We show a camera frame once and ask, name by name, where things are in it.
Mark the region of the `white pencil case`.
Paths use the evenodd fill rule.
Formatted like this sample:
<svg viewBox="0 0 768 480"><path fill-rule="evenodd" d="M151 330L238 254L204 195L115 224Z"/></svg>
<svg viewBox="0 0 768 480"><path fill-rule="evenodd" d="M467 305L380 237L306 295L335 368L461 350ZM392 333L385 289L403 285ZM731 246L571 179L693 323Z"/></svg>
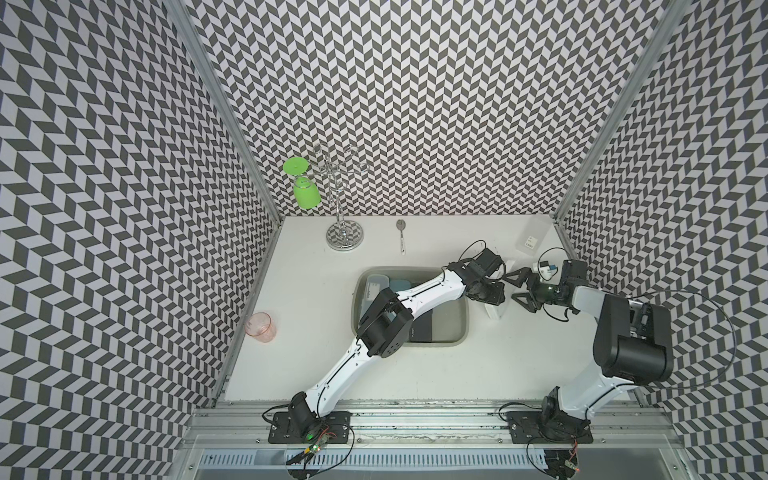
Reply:
<svg viewBox="0 0 768 480"><path fill-rule="evenodd" d="M491 320L499 321L509 307L509 298L505 290L506 283L501 281L501 277L511 273L516 265L517 261L515 259L505 260L492 274L492 278L498 280L501 283L501 286L484 306L485 312Z"/></svg>

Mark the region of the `grey-green plastic storage box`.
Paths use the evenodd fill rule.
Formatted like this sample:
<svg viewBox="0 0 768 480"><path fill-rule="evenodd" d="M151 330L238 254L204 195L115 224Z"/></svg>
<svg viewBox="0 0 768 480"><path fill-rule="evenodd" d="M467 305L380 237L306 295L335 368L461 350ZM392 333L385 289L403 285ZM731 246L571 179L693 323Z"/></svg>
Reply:
<svg viewBox="0 0 768 480"><path fill-rule="evenodd" d="M361 310L361 297L366 277L378 273L389 279L405 279L412 283L412 287L433 279L441 272L439 267L407 267L385 266L374 267L364 271L358 278L351 305L351 331L356 332L359 320L363 315ZM465 298L453 300L435 307L433 310L432 328L433 341L426 343L406 343L408 347L450 347L461 343L468 334L468 302Z"/></svg>

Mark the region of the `black pencil case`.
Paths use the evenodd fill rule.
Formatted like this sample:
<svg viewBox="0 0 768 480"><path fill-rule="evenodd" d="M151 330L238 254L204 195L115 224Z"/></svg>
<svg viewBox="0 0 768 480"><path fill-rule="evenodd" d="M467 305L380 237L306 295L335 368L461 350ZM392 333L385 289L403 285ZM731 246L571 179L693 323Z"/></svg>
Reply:
<svg viewBox="0 0 768 480"><path fill-rule="evenodd" d="M429 310L414 320L409 333L411 343L429 344L433 341L432 317L433 312Z"/></svg>

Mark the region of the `clear frosted pencil case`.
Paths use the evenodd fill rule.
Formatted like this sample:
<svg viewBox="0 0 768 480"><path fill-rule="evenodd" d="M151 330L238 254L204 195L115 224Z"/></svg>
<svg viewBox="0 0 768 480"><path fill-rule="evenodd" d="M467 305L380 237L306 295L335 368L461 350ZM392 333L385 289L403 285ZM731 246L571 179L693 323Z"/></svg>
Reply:
<svg viewBox="0 0 768 480"><path fill-rule="evenodd" d="M390 279L383 274L370 274L366 277L362 297L361 297L361 310L363 313L367 311L379 293L388 288Z"/></svg>

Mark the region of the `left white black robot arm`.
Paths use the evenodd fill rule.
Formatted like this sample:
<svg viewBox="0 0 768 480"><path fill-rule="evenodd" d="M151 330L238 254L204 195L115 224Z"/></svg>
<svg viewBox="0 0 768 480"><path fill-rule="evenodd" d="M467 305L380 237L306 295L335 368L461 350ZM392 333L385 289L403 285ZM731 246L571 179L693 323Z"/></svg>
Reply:
<svg viewBox="0 0 768 480"><path fill-rule="evenodd" d="M412 324L423 314L462 297L489 305L504 302L502 258L485 248L480 253L449 263L436 277L411 289L395 292L387 287L362 315L356 337L342 358L313 387L295 394L288 414L304 439L315 439L324 419L342 395L372 362L395 354L408 340Z"/></svg>

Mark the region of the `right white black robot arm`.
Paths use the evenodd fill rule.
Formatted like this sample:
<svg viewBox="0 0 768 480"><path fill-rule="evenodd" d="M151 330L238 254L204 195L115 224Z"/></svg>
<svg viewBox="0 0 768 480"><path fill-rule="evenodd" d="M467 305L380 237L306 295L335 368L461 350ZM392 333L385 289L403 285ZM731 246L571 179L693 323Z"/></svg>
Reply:
<svg viewBox="0 0 768 480"><path fill-rule="evenodd" d="M503 276L525 289L511 299L531 313L547 305L562 306L596 320L593 361L544 397L534 421L540 435L554 442L587 436L597 411L616 396L664 381L673 372L670 310L595 288L587 273L586 262L565 260L556 284L543 281L539 268L523 267Z"/></svg>

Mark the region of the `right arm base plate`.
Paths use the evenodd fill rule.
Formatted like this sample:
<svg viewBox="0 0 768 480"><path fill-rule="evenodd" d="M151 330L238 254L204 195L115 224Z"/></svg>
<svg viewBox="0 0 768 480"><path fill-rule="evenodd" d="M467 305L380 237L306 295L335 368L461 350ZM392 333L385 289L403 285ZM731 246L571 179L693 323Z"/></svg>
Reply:
<svg viewBox="0 0 768 480"><path fill-rule="evenodd" d="M589 420L557 413L544 418L539 411L509 411L503 414L514 444L592 444Z"/></svg>

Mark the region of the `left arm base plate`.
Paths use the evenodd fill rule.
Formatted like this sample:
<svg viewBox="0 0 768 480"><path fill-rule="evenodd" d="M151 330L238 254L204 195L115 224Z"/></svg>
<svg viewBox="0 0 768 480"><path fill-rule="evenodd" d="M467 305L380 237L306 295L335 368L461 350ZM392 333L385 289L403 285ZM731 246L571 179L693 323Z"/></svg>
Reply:
<svg viewBox="0 0 768 480"><path fill-rule="evenodd" d="M320 439L320 434L331 444L346 444L350 434L351 413L333 411L323 419L316 420L310 429L304 429L287 411L277 412L269 431L269 444L311 444Z"/></svg>

